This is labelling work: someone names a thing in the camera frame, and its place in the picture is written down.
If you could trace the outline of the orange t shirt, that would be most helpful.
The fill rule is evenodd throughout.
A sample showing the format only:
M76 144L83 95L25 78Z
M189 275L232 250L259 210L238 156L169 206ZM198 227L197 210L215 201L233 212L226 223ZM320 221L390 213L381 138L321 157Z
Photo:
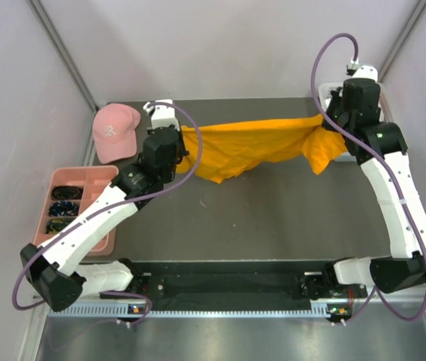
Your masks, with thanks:
M321 174L347 151L341 134L323 128L322 121L318 114L201 126L202 153L195 174L220 184L263 162L298 156L307 159L314 174Z

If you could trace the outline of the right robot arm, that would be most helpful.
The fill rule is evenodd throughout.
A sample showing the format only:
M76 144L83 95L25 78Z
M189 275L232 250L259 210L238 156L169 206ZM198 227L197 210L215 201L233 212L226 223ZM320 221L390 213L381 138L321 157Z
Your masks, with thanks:
M342 129L374 149L346 140L348 152L375 192L388 230L390 256L337 260L327 268L323 289L331 297L351 284L393 293L426 284L426 213L409 169L407 145L399 126L383 120L381 88L374 80L350 78L319 86L319 99L328 116Z

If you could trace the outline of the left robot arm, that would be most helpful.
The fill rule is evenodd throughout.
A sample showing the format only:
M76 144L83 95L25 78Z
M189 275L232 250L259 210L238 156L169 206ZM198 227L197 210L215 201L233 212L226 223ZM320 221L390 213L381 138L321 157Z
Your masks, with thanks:
M131 299L140 294L143 281L132 262L82 261L123 220L164 194L187 153L176 126L149 130L138 159L121 170L82 214L49 241L21 250L24 277L53 311L65 310L82 296L113 291Z

